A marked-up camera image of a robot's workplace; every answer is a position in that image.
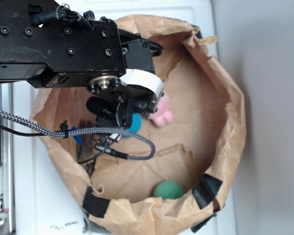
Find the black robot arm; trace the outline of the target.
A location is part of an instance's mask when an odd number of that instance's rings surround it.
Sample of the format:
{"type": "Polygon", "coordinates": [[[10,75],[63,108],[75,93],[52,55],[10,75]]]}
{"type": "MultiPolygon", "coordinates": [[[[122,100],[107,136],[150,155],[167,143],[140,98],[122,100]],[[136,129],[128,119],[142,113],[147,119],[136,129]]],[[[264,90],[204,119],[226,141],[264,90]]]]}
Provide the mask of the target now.
{"type": "Polygon", "coordinates": [[[53,0],[0,0],[0,83],[86,87],[91,112],[128,128],[135,113],[158,110],[163,83],[153,57],[162,46],[119,29],[92,11],[79,14],[53,0]]]}

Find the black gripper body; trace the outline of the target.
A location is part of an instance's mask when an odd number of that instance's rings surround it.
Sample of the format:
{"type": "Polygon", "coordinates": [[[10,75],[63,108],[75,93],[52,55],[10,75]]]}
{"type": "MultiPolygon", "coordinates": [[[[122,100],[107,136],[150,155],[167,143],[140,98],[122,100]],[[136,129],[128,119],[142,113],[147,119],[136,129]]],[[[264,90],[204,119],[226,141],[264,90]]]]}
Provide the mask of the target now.
{"type": "Polygon", "coordinates": [[[94,78],[88,85],[94,96],[86,102],[88,111],[96,115],[97,127],[128,129],[133,114],[148,117],[157,111],[163,97],[162,80],[153,73],[127,69],[117,78],[104,75],[94,78]]]}

